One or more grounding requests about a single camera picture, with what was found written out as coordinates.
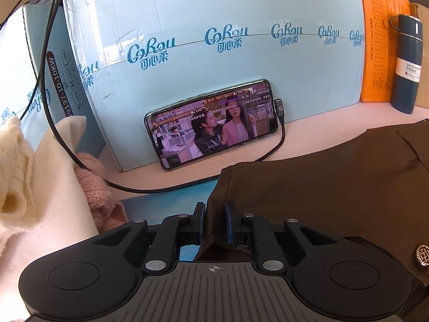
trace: smartphone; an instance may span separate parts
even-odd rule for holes
[[[202,94],[150,112],[145,125],[165,170],[215,155],[275,133],[268,80]]]

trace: bottle label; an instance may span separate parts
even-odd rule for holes
[[[396,74],[414,82],[420,82],[420,73],[422,67],[420,65],[408,62],[407,60],[398,58],[396,60]]]

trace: black clamp device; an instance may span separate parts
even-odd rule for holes
[[[27,266],[29,322],[401,321],[410,276],[396,260],[297,219],[224,210],[226,246],[252,261],[179,261],[202,242],[203,203],[160,225],[130,221]]]

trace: blue mat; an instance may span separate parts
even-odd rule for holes
[[[180,213],[192,214],[197,202],[207,203],[216,186],[216,180],[186,189],[154,193],[123,200],[128,219],[146,219],[149,225],[160,224],[164,218]],[[192,261],[199,246],[185,246],[180,260]]]

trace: cardboard box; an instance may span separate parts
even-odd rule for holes
[[[410,14],[408,0],[362,0],[365,16],[365,68],[362,102],[390,102],[396,69],[398,32],[390,19]]]
[[[429,9],[417,3],[411,4],[411,15],[423,24],[423,59],[416,105],[429,108]]]
[[[64,0],[119,167],[157,161],[148,112],[266,78],[286,120],[359,101],[361,0]]]
[[[40,70],[50,8],[50,5],[25,5],[0,31],[0,123],[12,115],[20,117],[29,102]],[[54,122],[66,116],[86,116],[86,130],[77,151],[97,156],[105,142],[80,80],[62,7],[55,17],[46,58],[45,82]],[[48,127],[38,89],[21,124],[33,149]]]

